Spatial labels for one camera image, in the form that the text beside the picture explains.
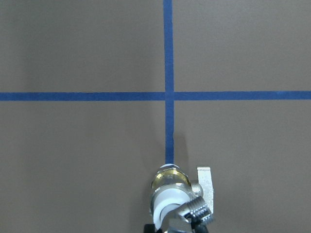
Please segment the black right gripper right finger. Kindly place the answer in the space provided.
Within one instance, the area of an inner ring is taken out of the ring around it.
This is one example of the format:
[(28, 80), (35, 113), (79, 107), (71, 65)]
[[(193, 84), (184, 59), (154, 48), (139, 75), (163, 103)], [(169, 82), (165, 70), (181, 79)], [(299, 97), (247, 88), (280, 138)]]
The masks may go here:
[(195, 233), (209, 233), (206, 224), (202, 221), (194, 222), (194, 232)]

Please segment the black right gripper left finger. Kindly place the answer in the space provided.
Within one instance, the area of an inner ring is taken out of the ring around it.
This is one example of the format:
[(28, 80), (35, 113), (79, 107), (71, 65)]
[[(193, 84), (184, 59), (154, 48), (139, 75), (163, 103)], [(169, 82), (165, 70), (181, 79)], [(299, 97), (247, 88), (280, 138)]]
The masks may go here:
[(145, 224), (143, 228), (143, 233), (155, 233), (156, 228), (154, 224)]

